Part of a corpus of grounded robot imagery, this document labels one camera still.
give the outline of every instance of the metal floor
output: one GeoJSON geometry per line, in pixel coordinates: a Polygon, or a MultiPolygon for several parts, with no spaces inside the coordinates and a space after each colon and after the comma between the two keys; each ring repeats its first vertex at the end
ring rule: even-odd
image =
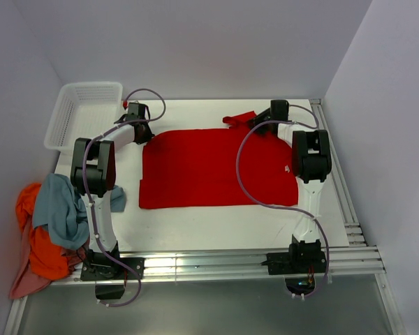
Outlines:
{"type": "Polygon", "coordinates": [[[121,308],[95,304],[92,285],[51,286],[28,298],[18,334],[391,334],[374,275],[333,281],[304,302],[282,278],[148,283],[121,308]]]}

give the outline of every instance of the white plastic basket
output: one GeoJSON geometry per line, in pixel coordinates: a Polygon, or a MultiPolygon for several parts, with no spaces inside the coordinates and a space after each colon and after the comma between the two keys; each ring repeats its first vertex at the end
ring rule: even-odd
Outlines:
{"type": "Polygon", "coordinates": [[[45,147],[72,154],[77,138],[92,138],[110,129],[122,112],[122,91],[118,82],[64,85],[48,124],[45,147]]]}

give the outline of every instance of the red towel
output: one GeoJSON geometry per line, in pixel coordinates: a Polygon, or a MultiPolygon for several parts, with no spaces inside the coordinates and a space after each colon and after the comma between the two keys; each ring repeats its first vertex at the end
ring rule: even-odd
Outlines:
{"type": "MultiPolygon", "coordinates": [[[[253,204],[236,178],[237,150],[254,112],[224,117],[230,128],[167,131],[142,152],[140,208],[253,204]]],[[[247,190],[267,204],[298,201],[291,172],[292,149],[270,132],[253,134],[244,146],[240,174],[247,190]]]]}

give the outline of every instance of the crumpled clothing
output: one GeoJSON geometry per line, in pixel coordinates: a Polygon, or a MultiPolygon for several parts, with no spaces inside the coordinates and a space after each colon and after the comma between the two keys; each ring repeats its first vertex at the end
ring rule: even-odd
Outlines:
{"type": "MultiPolygon", "coordinates": [[[[115,186],[110,196],[110,210],[121,212],[126,206],[126,195],[115,186]]],[[[78,250],[89,238],[87,212],[80,194],[70,179],[61,174],[49,174],[36,199],[34,228],[48,231],[51,242],[65,249],[78,250]]]]}

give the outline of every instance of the white tabletop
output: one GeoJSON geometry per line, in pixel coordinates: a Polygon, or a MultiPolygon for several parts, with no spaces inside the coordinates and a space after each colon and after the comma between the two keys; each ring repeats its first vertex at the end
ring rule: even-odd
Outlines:
{"type": "MultiPolygon", "coordinates": [[[[289,100],[310,109],[308,100],[289,100]]],[[[144,101],[152,117],[161,111],[159,101],[144,101]]],[[[222,118],[270,106],[270,100],[169,100],[165,116],[150,125],[154,134],[177,129],[223,128],[222,118]]],[[[291,108],[290,119],[314,124],[312,116],[291,108]]],[[[120,251],[199,251],[287,248],[300,214],[257,205],[141,209],[142,146],[126,145],[116,153],[116,184],[126,191],[123,213],[112,214],[120,251]]],[[[56,173],[69,176],[71,156],[61,154],[56,173]]],[[[330,246],[349,246],[332,177],[321,195],[320,222],[330,246]]]]}

